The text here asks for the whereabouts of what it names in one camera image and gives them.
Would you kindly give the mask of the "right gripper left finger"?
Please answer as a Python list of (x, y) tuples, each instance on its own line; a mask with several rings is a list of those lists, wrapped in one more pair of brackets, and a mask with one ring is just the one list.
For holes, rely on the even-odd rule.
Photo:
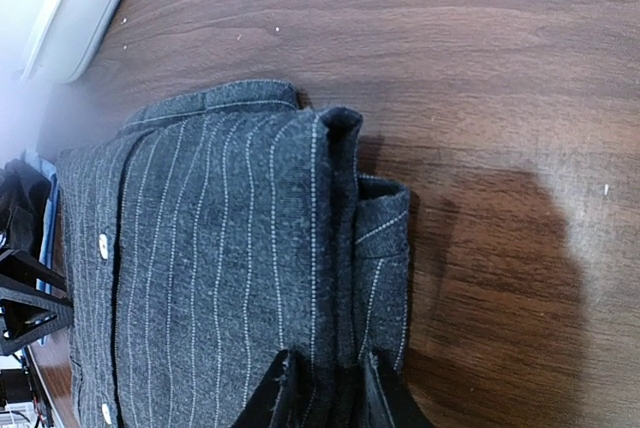
[(298, 361), (295, 350), (281, 350), (275, 356), (233, 428), (300, 426)]

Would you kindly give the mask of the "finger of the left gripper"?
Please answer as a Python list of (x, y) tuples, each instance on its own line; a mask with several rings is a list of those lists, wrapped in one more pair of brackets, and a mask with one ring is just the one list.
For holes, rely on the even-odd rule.
[(4, 250), (1, 253), (1, 354), (10, 356), (73, 322), (73, 306), (37, 290), (43, 281), (63, 293), (65, 278), (48, 269), (29, 253)]

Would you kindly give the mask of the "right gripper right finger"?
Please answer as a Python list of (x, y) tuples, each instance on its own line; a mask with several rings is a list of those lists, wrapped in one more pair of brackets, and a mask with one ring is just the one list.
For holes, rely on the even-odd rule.
[(386, 355), (377, 349), (364, 358), (366, 427), (434, 428)]

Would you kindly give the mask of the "black shirt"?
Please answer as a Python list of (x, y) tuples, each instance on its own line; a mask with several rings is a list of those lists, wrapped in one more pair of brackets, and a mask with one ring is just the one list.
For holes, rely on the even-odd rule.
[(20, 159), (1, 169), (1, 248), (38, 258), (51, 182)]

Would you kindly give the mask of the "dark pinstriped long sleeve shirt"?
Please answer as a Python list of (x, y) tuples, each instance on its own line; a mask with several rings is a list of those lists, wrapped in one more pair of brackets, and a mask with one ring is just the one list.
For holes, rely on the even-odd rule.
[(406, 347), (410, 192), (357, 168), (361, 115), (249, 80), (62, 152), (72, 399), (83, 427), (363, 424), (363, 364)]

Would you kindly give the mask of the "light blue shirt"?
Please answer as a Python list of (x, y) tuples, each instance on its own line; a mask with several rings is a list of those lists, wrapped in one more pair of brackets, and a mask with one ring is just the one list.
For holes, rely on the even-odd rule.
[(59, 185), (57, 170), (53, 163), (34, 151), (24, 151), (22, 160), (50, 182), (50, 190), (46, 199), (43, 215), (43, 238), (39, 262), (49, 270), (53, 269), (54, 242), (56, 235), (56, 218), (59, 204)]

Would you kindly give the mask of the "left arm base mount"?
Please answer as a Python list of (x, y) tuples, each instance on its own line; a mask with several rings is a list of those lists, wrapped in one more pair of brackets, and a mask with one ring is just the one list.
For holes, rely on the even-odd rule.
[(1, 426), (56, 426), (51, 403), (26, 350), (1, 358)]

